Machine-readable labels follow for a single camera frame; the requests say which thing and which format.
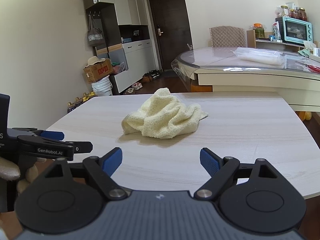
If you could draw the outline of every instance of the wooden table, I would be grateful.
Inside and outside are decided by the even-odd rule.
[[[123,162],[112,178],[121,186],[140,190],[190,190],[210,176],[199,153],[207,147],[220,157],[243,163],[266,158],[305,197],[320,195],[320,150],[306,127],[276,93],[216,92],[175,94],[183,103],[199,103],[209,116],[196,132],[173,139],[124,135],[122,119],[150,95],[93,98],[67,114],[49,130],[63,131],[66,140],[93,143],[80,162],[121,147]]]

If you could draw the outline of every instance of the towel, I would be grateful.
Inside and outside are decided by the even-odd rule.
[[[160,88],[121,125],[125,134],[141,131],[143,136],[169,139],[196,131],[199,121],[207,116],[199,104],[186,107],[169,89]]]

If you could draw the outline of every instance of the glass jar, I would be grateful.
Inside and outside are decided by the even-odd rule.
[[[264,38],[264,28],[261,23],[255,23],[253,25],[253,29],[256,34],[256,38]]]
[[[283,17],[283,16],[289,16],[289,10],[288,7],[285,5],[282,5],[279,9],[279,14],[278,17]]]
[[[294,19],[300,19],[299,12],[297,10],[291,9],[289,16]]]
[[[306,10],[304,8],[297,8],[299,12],[299,19],[302,21],[308,21]]]

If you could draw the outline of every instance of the quilted chair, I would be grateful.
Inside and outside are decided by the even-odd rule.
[[[212,47],[246,47],[243,28],[218,26],[210,28]]]

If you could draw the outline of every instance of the glass table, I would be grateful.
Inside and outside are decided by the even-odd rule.
[[[320,112],[320,73],[304,66],[320,63],[298,53],[279,51],[282,65],[239,59],[237,48],[201,48],[184,52],[172,68],[191,91],[191,82],[210,91],[277,92],[295,111]]]

